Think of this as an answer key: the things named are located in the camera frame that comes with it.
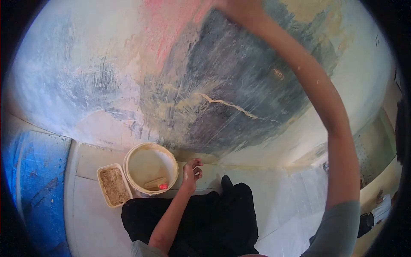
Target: plastic container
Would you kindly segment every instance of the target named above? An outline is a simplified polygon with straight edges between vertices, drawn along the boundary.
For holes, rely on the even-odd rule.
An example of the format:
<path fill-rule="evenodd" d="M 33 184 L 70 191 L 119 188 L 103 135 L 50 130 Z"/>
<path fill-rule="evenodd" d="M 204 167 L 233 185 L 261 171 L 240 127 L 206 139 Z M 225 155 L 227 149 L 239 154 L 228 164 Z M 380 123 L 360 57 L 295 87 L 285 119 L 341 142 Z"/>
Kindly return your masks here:
<path fill-rule="evenodd" d="M 143 143 L 132 148 L 123 163 L 126 178 L 141 197 L 157 196 L 169 190 L 177 181 L 178 164 L 172 153 L 155 143 Z M 157 178 L 167 178 L 166 189 L 148 190 L 143 187 Z"/>
<path fill-rule="evenodd" d="M 121 204 L 118 204 L 118 205 L 112 205 L 111 202 L 110 202 L 110 199 L 109 199 L 109 197 L 108 197 L 108 195 L 107 195 L 107 191 L 106 191 L 105 187 L 103 186 L 103 181 L 102 181 L 102 179 L 101 179 L 101 177 L 100 177 L 100 173 L 101 173 L 103 170 L 109 169 L 109 168 L 118 168 L 118 169 L 120 170 L 123 183 L 124 183 L 124 185 L 125 185 L 125 187 L 126 187 L 126 190 L 127 190 L 128 195 L 130 196 L 129 199 L 132 199 L 132 198 L 133 198 L 133 194 L 131 193 L 131 190 L 130 190 L 130 187 L 129 187 L 129 185 L 128 185 L 126 176 L 125 176 L 125 174 L 124 174 L 124 172 L 123 172 L 123 169 L 121 168 L 121 165 L 120 165 L 120 164 L 114 163 L 114 164 L 110 164 L 110 165 L 107 165 L 107 166 L 104 166 L 104 167 L 99 168 L 99 169 L 97 170 L 97 178 L 99 179 L 100 188 L 101 188 L 101 190 L 102 190 L 104 199 L 106 200 L 106 204 L 107 204 L 110 208 L 117 208 L 117 207 L 123 206 L 123 204 L 125 204 L 125 202 L 124 202 L 124 203 L 121 203 Z"/>

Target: white bucket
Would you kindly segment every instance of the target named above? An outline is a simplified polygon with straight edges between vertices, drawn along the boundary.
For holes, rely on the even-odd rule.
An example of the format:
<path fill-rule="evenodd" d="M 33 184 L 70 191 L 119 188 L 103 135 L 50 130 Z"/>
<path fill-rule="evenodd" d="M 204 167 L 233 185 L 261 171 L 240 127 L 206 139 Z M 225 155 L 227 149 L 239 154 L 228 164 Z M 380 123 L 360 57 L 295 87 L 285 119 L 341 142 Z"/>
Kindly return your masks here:
<path fill-rule="evenodd" d="M 155 196 L 170 189 L 178 178 L 178 164 L 174 155 L 155 143 L 143 143 L 132 148 L 124 159 L 124 170 L 130 185 L 142 197 Z M 166 178 L 166 189 L 147 189 L 144 185 L 158 178 Z"/>

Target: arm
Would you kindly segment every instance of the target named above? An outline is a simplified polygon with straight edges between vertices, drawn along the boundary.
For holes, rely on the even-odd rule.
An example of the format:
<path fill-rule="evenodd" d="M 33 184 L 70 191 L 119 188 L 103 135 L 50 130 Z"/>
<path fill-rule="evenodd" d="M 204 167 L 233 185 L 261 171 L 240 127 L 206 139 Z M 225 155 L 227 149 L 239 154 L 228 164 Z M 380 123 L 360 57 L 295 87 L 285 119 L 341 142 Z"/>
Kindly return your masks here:
<path fill-rule="evenodd" d="M 326 210 L 347 201 L 358 201 L 358 159 L 349 119 L 321 65 L 262 9 L 261 0 L 220 0 L 216 7 L 259 36 L 284 58 L 328 131 L 329 178 Z"/>
<path fill-rule="evenodd" d="M 195 158 L 184 165 L 181 187 L 163 217 L 155 226 L 148 242 L 149 246 L 160 249 L 164 256 L 168 255 L 173 244 L 185 207 L 192 193 L 196 190 L 196 181 L 203 176 L 202 170 L 197 166 L 203 166 L 200 158 Z"/>

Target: knee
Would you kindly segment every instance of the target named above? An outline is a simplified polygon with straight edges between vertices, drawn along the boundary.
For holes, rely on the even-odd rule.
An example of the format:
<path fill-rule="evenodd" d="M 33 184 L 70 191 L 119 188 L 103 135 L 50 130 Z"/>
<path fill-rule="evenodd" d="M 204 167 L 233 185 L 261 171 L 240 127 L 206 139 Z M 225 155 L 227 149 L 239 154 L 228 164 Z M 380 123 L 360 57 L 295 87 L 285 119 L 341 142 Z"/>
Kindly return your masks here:
<path fill-rule="evenodd" d="M 247 186 L 246 184 L 239 183 L 239 184 L 235 185 L 234 188 L 235 188 L 236 192 L 239 193 L 240 195 L 251 196 L 252 197 L 251 188 L 249 186 Z"/>
<path fill-rule="evenodd" d="M 145 210 L 143 205 L 145 204 L 145 199 L 134 198 L 130 199 L 121 208 L 121 218 L 127 218 L 129 216 L 135 217 L 141 210 Z"/>

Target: gray sleeve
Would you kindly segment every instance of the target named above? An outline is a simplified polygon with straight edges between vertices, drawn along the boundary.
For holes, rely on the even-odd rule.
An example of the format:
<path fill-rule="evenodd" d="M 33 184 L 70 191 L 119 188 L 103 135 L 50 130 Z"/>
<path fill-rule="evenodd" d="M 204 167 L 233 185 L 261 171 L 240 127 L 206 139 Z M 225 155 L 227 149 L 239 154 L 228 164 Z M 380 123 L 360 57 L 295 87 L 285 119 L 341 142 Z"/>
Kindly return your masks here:
<path fill-rule="evenodd" d="M 132 257 L 163 257 L 160 249 L 148 246 L 140 240 L 131 243 Z"/>
<path fill-rule="evenodd" d="M 337 204 L 324 212 L 320 227 L 301 257 L 351 256 L 360 226 L 360 203 Z"/>

